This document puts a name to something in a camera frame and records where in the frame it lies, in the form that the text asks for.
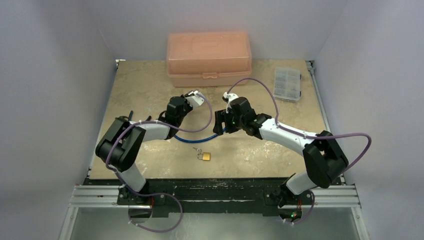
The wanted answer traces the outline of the blue cable lock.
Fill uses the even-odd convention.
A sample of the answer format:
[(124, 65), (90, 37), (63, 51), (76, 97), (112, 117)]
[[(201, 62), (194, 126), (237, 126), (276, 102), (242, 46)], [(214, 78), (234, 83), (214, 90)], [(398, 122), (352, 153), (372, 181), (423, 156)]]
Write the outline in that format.
[(176, 134), (173, 136), (173, 138), (175, 138), (177, 141), (180, 141), (180, 142), (185, 143), (185, 144), (202, 144), (202, 143), (206, 143), (206, 142), (212, 141), (212, 140), (214, 140), (214, 139), (216, 139), (216, 138), (218, 138), (220, 136), (217, 133), (213, 133), (212, 135), (207, 136), (207, 137), (203, 137), (203, 138), (186, 139), (186, 138), (183, 138), (183, 137), (178, 136), (178, 134), (177, 134), (178, 132), (189, 133), (189, 134), (192, 134), (192, 133), (196, 134), (196, 133), (202, 133), (202, 132), (212, 133), (212, 130), (210, 130), (208, 128), (203, 129), (202, 131), (196, 131), (196, 132), (181, 131), (181, 130), (177, 130), (177, 129), (174, 129), (174, 128), (170, 128), (169, 131), (170, 132), (171, 131), (176, 131)]

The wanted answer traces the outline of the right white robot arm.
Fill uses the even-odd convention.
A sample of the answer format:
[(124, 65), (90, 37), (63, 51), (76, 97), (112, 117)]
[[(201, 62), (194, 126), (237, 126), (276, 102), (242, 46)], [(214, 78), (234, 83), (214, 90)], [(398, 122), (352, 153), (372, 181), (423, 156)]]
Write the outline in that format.
[(223, 94), (226, 108), (215, 112), (213, 132), (217, 135), (244, 131), (247, 135), (286, 147), (303, 157), (306, 170), (296, 173), (280, 187), (279, 196), (288, 204), (312, 188), (328, 188), (347, 167), (348, 159), (328, 131), (301, 132), (279, 124), (268, 114), (256, 113), (245, 97)]

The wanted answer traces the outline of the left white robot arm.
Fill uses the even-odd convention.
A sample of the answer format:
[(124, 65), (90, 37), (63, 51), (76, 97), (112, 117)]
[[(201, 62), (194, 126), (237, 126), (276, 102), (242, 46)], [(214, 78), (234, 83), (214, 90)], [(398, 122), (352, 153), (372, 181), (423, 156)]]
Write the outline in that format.
[(194, 108), (193, 94), (171, 97), (166, 110), (148, 123), (115, 118), (95, 148), (95, 155), (131, 189), (129, 197), (138, 205), (149, 199), (149, 182), (135, 163), (143, 142), (169, 140), (176, 135), (185, 116)]

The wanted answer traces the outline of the brass padlock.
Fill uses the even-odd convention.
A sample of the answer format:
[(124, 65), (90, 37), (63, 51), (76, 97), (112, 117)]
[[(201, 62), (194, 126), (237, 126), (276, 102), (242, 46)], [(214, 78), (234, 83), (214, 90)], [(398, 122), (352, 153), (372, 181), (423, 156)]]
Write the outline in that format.
[(210, 152), (199, 152), (197, 154), (197, 158), (199, 160), (202, 160), (202, 161), (210, 161), (211, 160), (211, 153)]

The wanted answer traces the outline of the pink plastic toolbox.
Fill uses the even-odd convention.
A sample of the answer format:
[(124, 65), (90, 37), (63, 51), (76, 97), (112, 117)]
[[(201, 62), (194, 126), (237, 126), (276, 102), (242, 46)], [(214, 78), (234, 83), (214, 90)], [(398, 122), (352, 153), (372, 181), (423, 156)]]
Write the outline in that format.
[(243, 31), (172, 33), (166, 64), (174, 87), (230, 86), (252, 73), (249, 35)]

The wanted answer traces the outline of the clear plastic organizer box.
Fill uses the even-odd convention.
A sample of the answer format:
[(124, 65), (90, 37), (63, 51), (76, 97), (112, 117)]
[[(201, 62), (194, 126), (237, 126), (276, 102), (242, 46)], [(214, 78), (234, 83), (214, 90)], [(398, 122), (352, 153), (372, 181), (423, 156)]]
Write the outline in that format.
[(278, 66), (274, 70), (273, 96), (287, 102), (298, 102), (301, 98), (302, 74), (298, 69)]

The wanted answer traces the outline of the blue handled pliers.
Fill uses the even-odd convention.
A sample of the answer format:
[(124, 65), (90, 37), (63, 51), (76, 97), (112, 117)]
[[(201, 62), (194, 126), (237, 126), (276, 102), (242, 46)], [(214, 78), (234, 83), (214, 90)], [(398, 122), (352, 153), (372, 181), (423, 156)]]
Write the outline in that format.
[[(134, 115), (134, 111), (133, 111), (133, 110), (131, 110), (131, 111), (130, 111), (130, 113), (129, 113), (129, 115), (128, 115), (128, 120), (129, 120), (129, 121), (131, 121), (131, 120), (132, 120), (133, 115)], [(149, 115), (149, 116), (148, 116), (148, 118), (147, 118), (145, 121), (150, 121), (151, 119), (152, 119), (152, 116), (151, 116), (151, 115)]]

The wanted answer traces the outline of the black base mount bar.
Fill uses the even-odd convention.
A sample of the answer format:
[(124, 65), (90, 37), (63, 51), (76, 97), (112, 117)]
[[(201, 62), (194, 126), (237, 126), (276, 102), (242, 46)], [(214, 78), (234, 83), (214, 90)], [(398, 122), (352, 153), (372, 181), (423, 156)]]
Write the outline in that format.
[(84, 186), (99, 187), (97, 199), (111, 198), (112, 206), (128, 207), (135, 218), (167, 218), (184, 214), (260, 214), (299, 218), (300, 208), (311, 205), (314, 187), (285, 199), (280, 197), (286, 177), (151, 178), (149, 194), (134, 194), (118, 179), (89, 179)]

